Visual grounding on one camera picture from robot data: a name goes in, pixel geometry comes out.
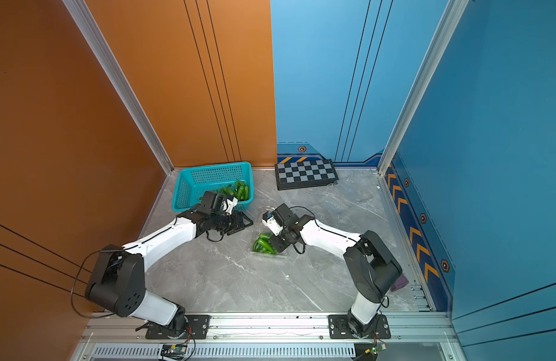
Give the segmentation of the purple small block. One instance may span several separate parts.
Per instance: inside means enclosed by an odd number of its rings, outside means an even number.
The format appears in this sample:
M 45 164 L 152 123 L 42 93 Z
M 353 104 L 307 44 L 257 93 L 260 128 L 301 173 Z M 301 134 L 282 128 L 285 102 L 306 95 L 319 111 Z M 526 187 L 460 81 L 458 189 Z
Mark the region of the purple small block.
M 391 291 L 395 292 L 397 290 L 403 289 L 409 284 L 409 280 L 405 274 L 401 274 L 399 278 L 395 281 L 395 283 L 391 287 Z

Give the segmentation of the green circuit board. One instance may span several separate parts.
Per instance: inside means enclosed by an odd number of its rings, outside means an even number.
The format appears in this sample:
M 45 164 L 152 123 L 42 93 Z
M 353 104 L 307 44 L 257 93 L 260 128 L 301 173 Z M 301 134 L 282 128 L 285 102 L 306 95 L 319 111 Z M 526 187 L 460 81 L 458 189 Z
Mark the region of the green circuit board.
M 387 344 L 373 344 L 367 350 L 364 351 L 363 356 L 369 356 L 373 359 L 377 359 L 381 352 L 387 350 Z
M 164 344 L 160 350 L 160 360 L 182 361 L 188 352 L 187 344 Z

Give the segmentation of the clear clamshell container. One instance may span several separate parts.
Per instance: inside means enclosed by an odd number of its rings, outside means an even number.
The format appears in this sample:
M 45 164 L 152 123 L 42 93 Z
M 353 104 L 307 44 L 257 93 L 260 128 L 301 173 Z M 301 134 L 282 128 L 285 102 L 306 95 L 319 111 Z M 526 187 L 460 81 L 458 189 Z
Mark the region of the clear clamshell container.
M 286 257 L 291 253 L 289 244 L 270 230 L 254 234 L 251 251 L 265 257 Z

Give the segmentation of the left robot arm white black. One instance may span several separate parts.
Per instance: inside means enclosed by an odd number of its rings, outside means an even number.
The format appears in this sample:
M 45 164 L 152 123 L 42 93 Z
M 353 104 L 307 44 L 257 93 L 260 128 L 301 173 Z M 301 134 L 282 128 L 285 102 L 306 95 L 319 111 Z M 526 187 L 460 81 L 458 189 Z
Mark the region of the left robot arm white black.
M 200 213 L 195 209 L 145 238 L 118 247 L 108 245 L 99 252 L 85 289 L 85 298 L 118 317 L 146 321 L 166 337 L 179 338 L 188 332 L 185 308 L 147 290 L 145 273 L 158 260 L 202 234 L 219 234 L 214 242 L 253 225 L 241 211 Z

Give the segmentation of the right green circuit board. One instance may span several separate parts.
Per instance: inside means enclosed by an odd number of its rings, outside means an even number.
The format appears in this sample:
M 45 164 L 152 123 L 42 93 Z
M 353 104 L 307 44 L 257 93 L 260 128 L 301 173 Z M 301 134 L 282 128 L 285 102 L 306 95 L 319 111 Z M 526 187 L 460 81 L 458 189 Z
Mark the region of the right green circuit board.
M 373 359 L 377 359 L 381 352 L 387 350 L 387 344 L 373 344 L 367 350 L 364 351 L 363 356 L 369 356 Z

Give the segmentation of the green peppers bunch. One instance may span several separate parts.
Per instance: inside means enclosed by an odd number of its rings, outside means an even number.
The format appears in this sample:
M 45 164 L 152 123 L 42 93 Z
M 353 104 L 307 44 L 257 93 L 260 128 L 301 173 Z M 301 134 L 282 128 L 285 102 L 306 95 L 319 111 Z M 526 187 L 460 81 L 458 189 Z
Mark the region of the green peppers bunch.
M 261 233 L 255 240 L 252 251 L 260 254 L 276 255 L 277 251 L 270 244 L 271 236 L 267 233 Z
M 236 180 L 233 184 L 218 189 L 217 192 L 226 196 L 233 196 L 237 198 L 239 202 L 250 200 L 250 187 L 241 180 Z

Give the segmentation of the teal plastic basket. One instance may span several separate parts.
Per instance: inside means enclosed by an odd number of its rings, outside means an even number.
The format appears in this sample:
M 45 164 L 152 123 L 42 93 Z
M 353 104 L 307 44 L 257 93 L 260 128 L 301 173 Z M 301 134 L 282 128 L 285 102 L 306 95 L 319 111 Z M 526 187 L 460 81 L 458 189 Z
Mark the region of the teal plastic basket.
M 172 210 L 180 214 L 200 203 L 206 191 L 217 191 L 235 181 L 250 187 L 250 200 L 238 202 L 238 211 L 247 211 L 255 195 L 252 166 L 249 162 L 233 162 L 181 170 L 175 182 Z

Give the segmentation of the white vent grille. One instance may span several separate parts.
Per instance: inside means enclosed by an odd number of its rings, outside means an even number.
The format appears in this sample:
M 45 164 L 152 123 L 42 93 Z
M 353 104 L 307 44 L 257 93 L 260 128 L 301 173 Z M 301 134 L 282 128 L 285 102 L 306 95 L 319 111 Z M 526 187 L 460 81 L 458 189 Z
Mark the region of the white vent grille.
M 166 358 L 162 344 L 97 344 L 92 359 L 159 360 Z M 198 344 L 186 347 L 194 359 L 354 358 L 354 344 Z

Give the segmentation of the aluminium front rail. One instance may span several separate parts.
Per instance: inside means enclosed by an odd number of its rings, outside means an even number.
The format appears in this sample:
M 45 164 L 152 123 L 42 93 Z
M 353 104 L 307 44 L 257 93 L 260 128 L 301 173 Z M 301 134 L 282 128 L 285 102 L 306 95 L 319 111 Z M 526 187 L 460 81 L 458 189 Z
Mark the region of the aluminium front rail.
M 303 343 L 335 342 L 342 333 L 342 323 L 333 312 L 212 312 L 207 320 L 199 314 L 188 314 L 189 329 L 203 343 Z M 105 316 L 90 320 L 80 344 L 157 343 L 147 339 L 145 322 L 136 318 Z M 383 311 L 374 320 L 377 340 L 386 343 L 457 342 L 455 330 L 443 312 Z

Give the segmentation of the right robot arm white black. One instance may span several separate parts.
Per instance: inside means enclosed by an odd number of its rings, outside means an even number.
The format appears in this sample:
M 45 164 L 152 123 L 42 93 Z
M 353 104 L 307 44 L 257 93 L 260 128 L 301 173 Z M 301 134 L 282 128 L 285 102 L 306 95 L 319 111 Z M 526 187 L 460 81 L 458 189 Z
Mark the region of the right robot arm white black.
M 301 243 L 345 261 L 358 291 L 347 314 L 349 331 L 356 338 L 368 337 L 376 327 L 387 293 L 403 274 L 400 263 L 380 236 L 373 231 L 348 233 L 308 215 L 288 221 L 265 216 L 262 223 L 271 232 L 271 247 L 279 253 Z

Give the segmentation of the black white checkerboard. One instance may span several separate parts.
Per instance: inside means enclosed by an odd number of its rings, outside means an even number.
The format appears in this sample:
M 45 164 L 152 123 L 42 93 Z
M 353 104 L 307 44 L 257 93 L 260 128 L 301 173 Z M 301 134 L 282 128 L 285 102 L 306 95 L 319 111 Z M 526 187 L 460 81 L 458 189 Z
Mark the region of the black white checkerboard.
M 279 163 L 275 165 L 275 176 L 278 190 L 323 187 L 339 180 L 330 159 Z

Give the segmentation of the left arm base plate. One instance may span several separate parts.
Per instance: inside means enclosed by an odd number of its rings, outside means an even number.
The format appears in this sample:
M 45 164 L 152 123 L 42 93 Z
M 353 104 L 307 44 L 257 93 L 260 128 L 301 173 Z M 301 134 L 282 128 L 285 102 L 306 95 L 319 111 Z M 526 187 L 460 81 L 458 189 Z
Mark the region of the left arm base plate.
M 146 324 L 145 338 L 149 340 L 204 340 L 210 326 L 211 316 L 190 314 L 175 318 L 169 325 Z

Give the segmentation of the left green circuit board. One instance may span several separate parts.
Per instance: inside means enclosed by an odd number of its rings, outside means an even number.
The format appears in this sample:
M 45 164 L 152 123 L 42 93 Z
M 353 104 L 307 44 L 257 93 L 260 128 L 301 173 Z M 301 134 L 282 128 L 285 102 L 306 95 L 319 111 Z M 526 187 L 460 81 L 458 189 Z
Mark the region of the left green circuit board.
M 164 344 L 160 350 L 160 360 L 182 361 L 188 352 L 187 344 Z

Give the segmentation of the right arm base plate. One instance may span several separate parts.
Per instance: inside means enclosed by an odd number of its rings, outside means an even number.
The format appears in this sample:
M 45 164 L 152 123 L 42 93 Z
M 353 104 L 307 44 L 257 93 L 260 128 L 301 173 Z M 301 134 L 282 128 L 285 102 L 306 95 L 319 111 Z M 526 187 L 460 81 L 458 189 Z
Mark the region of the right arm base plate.
M 387 317 L 383 314 L 376 314 L 366 325 L 351 314 L 331 314 L 328 316 L 328 327 L 332 339 L 392 338 Z

